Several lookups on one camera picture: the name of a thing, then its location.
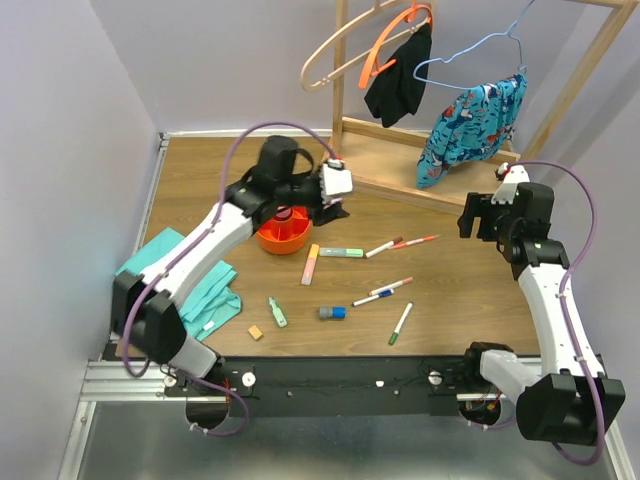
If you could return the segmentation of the blue fish pattern garment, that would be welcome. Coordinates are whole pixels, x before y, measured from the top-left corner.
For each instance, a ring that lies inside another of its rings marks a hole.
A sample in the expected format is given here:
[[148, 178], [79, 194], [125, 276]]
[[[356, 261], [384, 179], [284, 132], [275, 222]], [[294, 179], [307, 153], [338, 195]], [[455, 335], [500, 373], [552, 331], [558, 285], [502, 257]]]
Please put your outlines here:
[[417, 163], [416, 186], [435, 186], [452, 168], [493, 157], [512, 133], [528, 87], [524, 74], [463, 92], [436, 120]]

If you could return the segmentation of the pink cap white marker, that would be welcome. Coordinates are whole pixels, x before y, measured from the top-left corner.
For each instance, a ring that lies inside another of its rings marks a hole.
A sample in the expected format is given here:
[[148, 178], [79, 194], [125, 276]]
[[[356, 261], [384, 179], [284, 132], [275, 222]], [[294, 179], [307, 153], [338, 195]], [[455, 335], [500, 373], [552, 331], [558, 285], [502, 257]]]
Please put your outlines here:
[[384, 292], [386, 290], [390, 290], [390, 289], [396, 289], [399, 287], [402, 287], [404, 285], [410, 284], [414, 281], [414, 277], [407, 277], [401, 280], [397, 280], [395, 282], [392, 282], [390, 284], [384, 285], [382, 287], [378, 287], [376, 289], [373, 289], [371, 291], [368, 292], [369, 296], [373, 296], [373, 295], [377, 295], [380, 294], [381, 292]]

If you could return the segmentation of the grey blue cylinder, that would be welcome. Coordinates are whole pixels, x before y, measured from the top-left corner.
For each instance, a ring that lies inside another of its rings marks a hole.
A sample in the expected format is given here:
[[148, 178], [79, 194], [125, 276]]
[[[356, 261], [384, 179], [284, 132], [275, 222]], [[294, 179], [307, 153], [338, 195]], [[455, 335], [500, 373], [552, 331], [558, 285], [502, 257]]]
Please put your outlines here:
[[318, 317], [320, 320], [344, 320], [347, 316], [345, 307], [329, 307], [321, 306], [318, 309]]

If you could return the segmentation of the green cap white marker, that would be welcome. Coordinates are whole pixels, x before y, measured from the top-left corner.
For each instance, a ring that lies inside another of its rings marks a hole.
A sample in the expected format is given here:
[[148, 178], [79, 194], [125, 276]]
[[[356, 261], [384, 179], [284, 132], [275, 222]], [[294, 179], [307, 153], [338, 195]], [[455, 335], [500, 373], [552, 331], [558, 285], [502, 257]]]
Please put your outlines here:
[[414, 307], [414, 303], [413, 302], [408, 302], [407, 305], [405, 306], [405, 308], [404, 308], [404, 310], [403, 310], [403, 312], [401, 314], [401, 317], [398, 320], [398, 322], [397, 322], [397, 324], [396, 324], [396, 326], [395, 326], [395, 328], [394, 328], [394, 330], [393, 330], [393, 332], [392, 332], [392, 334], [391, 334], [391, 336], [390, 336], [390, 338], [388, 340], [388, 344], [390, 346], [393, 346], [396, 343], [396, 341], [397, 341], [397, 339], [398, 339], [398, 337], [399, 337], [399, 335], [401, 333], [401, 330], [402, 330], [406, 320], [409, 318], [409, 316], [410, 316], [410, 314], [411, 314], [411, 312], [413, 310], [413, 307]]

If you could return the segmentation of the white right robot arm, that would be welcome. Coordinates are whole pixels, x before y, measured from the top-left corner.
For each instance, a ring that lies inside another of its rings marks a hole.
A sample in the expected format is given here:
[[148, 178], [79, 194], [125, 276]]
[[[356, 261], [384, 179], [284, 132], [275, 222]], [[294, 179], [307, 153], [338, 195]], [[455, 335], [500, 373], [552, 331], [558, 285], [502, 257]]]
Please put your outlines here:
[[460, 379], [469, 390], [495, 386], [515, 406], [527, 440], [596, 447], [626, 398], [607, 376], [580, 323], [564, 245], [549, 236], [554, 192], [520, 182], [495, 194], [468, 194], [457, 221], [463, 238], [495, 243], [510, 265], [534, 322], [541, 373], [531, 372], [508, 347], [474, 342]]

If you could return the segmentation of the small wooden block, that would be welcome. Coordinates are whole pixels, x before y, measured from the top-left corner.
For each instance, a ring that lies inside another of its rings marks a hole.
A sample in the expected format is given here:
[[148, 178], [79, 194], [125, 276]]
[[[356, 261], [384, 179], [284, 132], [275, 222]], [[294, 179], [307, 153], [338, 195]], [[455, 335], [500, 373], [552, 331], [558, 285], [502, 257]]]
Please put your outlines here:
[[248, 333], [255, 341], [259, 341], [264, 336], [263, 332], [256, 325], [252, 325], [248, 329]]

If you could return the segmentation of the brown cap white marker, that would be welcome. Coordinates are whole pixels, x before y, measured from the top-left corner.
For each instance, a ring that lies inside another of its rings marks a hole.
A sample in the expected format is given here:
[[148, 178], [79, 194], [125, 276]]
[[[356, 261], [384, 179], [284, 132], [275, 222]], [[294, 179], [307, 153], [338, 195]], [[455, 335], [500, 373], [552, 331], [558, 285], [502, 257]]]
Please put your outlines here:
[[390, 249], [391, 247], [399, 244], [402, 241], [403, 241], [403, 237], [402, 236], [396, 237], [396, 238], [394, 238], [394, 239], [392, 239], [392, 240], [390, 240], [390, 241], [388, 241], [388, 242], [386, 242], [386, 243], [384, 243], [384, 244], [382, 244], [382, 245], [380, 245], [380, 246], [378, 246], [378, 247], [376, 247], [376, 248], [374, 248], [374, 249], [372, 249], [370, 251], [367, 251], [364, 254], [364, 258], [369, 259], [369, 258], [371, 258], [371, 257], [373, 257], [375, 255], [378, 255], [381, 252]]

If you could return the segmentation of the green blue highlighter pen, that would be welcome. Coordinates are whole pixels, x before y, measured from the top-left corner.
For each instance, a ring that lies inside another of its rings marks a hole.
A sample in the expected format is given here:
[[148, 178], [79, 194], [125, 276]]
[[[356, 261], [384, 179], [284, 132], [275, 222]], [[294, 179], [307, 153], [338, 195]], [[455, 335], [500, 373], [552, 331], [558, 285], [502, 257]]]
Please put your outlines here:
[[364, 251], [357, 248], [321, 247], [319, 249], [319, 255], [321, 257], [334, 258], [363, 258]]

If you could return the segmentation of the wooden clothes rack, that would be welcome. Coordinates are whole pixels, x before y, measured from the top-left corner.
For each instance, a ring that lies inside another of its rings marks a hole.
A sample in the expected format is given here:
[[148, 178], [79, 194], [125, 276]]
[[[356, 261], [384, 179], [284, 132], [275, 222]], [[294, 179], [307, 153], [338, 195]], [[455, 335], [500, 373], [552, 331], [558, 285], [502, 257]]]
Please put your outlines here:
[[[503, 162], [531, 160], [543, 148], [578, 96], [596, 66], [621, 32], [637, 1], [597, 1], [611, 10], [562, 91], [541, 121], [522, 154], [502, 149], [483, 162], [462, 166], [438, 185], [420, 190], [415, 187], [418, 155], [428, 138], [401, 128], [385, 129], [372, 122], [343, 115], [344, 79], [330, 84], [332, 95], [332, 146], [343, 154], [357, 189], [389, 200], [423, 208], [459, 213], [469, 191], [487, 191], [494, 185], [493, 170]], [[318, 64], [319, 76], [333, 68], [333, 55]]]

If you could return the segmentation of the orange pink highlighter pen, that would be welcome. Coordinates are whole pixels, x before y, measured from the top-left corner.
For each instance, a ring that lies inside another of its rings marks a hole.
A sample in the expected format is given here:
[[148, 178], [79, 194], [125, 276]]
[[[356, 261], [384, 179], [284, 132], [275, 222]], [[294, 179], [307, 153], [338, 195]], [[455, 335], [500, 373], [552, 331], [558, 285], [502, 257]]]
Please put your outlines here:
[[301, 284], [303, 286], [310, 286], [312, 283], [313, 274], [315, 271], [317, 259], [319, 256], [320, 246], [318, 244], [312, 244], [310, 246], [307, 259], [305, 262], [305, 266], [303, 269], [303, 274], [301, 277]]

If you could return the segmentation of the aluminium frame rail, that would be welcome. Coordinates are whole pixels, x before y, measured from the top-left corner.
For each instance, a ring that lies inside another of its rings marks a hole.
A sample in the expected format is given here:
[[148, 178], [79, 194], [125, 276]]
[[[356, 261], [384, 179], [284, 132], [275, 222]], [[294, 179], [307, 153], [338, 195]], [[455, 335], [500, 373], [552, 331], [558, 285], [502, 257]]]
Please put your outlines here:
[[[149, 224], [160, 174], [166, 158], [171, 134], [158, 134], [158, 150], [154, 161], [151, 184], [146, 195], [132, 254], [142, 247]], [[144, 379], [133, 379], [121, 369], [119, 359], [90, 361], [86, 365], [79, 400], [71, 431], [64, 451], [57, 479], [79, 479], [85, 457], [88, 455], [92, 425], [97, 419], [96, 412], [102, 403], [143, 403], [167, 400], [162, 393], [158, 367], [151, 367]]]

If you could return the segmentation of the orange round desk organizer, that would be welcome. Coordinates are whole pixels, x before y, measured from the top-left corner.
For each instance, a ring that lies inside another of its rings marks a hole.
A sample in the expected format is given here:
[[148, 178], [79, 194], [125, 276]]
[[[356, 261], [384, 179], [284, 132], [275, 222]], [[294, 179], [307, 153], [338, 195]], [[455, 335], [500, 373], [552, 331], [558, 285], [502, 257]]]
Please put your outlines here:
[[308, 241], [312, 222], [305, 207], [280, 208], [256, 233], [259, 245], [274, 255], [289, 255]]

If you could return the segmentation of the beige wooden hanger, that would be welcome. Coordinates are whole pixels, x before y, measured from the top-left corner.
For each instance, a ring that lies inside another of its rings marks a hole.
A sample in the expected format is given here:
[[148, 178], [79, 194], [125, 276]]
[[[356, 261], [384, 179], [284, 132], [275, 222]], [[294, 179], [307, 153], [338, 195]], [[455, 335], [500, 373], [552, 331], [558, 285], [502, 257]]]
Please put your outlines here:
[[[359, 15], [349, 19], [349, 1], [335, 2], [334, 32], [321, 43], [307, 58], [300, 71], [300, 85], [308, 93], [314, 93], [340, 79], [351, 69], [363, 64], [373, 47], [370, 46], [354, 57], [347, 57], [347, 40], [349, 36], [363, 29], [376, 18], [394, 9], [409, 6], [409, 1], [374, 1], [372, 6]], [[319, 70], [319, 62], [329, 54], [333, 55], [331, 71], [315, 76]]]

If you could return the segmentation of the teal folded cloth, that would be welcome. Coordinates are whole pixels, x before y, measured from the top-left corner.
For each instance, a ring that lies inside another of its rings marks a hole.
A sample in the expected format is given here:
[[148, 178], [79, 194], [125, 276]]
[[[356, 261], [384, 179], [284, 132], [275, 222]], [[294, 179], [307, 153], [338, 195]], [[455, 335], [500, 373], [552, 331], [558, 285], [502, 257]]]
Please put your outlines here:
[[[165, 228], [129, 258], [115, 275], [123, 271], [140, 274], [183, 239], [176, 230]], [[242, 311], [240, 296], [230, 288], [236, 277], [237, 272], [230, 264], [219, 261], [197, 284], [179, 310], [189, 335], [204, 341]]]

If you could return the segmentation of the orange transparent pen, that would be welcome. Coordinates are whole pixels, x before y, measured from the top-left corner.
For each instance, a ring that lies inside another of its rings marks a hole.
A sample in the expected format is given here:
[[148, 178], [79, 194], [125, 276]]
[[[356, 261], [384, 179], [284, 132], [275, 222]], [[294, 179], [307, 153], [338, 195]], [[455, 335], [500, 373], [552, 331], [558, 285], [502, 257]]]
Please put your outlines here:
[[407, 241], [402, 241], [399, 242], [393, 246], [391, 246], [389, 249], [390, 250], [397, 250], [397, 249], [402, 249], [402, 248], [406, 248], [406, 247], [410, 247], [410, 246], [414, 246], [414, 245], [419, 245], [425, 242], [430, 242], [430, 241], [434, 241], [436, 239], [439, 239], [441, 237], [441, 235], [429, 235], [426, 237], [421, 237], [421, 238], [417, 238], [417, 239], [413, 239], [413, 240], [407, 240]]

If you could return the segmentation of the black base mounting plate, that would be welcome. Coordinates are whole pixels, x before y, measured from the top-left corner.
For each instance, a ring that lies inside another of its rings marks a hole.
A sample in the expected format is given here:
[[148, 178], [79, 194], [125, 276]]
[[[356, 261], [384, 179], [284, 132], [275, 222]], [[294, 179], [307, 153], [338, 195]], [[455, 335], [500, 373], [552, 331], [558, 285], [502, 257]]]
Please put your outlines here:
[[463, 415], [477, 423], [508, 420], [514, 411], [496, 387], [474, 380], [460, 356], [229, 356], [209, 382], [182, 372], [165, 392], [186, 400], [189, 421], [212, 427], [228, 418]]

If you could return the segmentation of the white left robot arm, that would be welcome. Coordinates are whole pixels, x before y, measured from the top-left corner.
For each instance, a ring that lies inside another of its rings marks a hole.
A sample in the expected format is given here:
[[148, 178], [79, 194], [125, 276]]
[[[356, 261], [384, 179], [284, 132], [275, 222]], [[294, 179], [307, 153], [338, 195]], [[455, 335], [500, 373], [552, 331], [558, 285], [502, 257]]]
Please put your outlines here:
[[345, 163], [330, 156], [297, 173], [294, 164], [308, 151], [285, 136], [270, 136], [257, 163], [235, 183], [225, 185], [205, 219], [160, 260], [135, 274], [124, 270], [112, 287], [111, 330], [125, 347], [149, 360], [187, 373], [201, 395], [222, 380], [222, 357], [188, 334], [180, 308], [205, 275], [238, 245], [251, 238], [282, 208], [303, 207], [316, 226], [347, 217], [344, 196], [353, 190]]

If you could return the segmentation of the orange plastic hanger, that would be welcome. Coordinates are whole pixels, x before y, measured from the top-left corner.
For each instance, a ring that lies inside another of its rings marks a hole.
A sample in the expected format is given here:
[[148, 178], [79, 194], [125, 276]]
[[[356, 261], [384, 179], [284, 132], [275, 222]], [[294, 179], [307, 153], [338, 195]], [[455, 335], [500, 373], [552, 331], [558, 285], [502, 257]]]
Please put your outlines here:
[[369, 50], [359, 76], [358, 87], [364, 90], [374, 77], [395, 63], [395, 60], [386, 62], [379, 60], [384, 49], [407, 39], [424, 25], [432, 26], [433, 20], [432, 4], [426, 1], [413, 1], [408, 8], [393, 18]]

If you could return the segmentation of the black hanging garment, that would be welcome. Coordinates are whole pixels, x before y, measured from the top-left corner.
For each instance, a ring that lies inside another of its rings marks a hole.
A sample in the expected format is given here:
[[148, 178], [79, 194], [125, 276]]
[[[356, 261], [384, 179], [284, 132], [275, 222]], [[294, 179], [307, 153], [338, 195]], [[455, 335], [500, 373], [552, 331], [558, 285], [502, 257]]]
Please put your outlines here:
[[431, 26], [423, 25], [389, 57], [395, 63], [373, 80], [364, 101], [369, 112], [384, 128], [395, 125], [407, 114], [415, 115], [426, 84], [413, 77], [415, 67], [430, 57]]

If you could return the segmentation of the blue cap white marker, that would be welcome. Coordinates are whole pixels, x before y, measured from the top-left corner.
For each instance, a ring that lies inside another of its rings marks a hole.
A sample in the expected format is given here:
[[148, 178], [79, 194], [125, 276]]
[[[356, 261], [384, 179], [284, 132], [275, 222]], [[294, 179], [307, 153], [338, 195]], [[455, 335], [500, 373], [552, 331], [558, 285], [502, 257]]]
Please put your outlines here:
[[392, 288], [391, 289], [386, 289], [386, 290], [383, 290], [383, 291], [381, 291], [379, 293], [370, 295], [370, 296], [368, 296], [366, 298], [363, 298], [363, 299], [360, 299], [360, 300], [356, 300], [356, 301], [352, 302], [351, 305], [352, 305], [352, 307], [358, 307], [358, 306], [370, 303], [372, 301], [375, 301], [375, 300], [378, 300], [378, 299], [381, 299], [381, 298], [389, 297], [389, 296], [393, 295], [394, 293], [395, 293], [394, 289], [392, 289]]

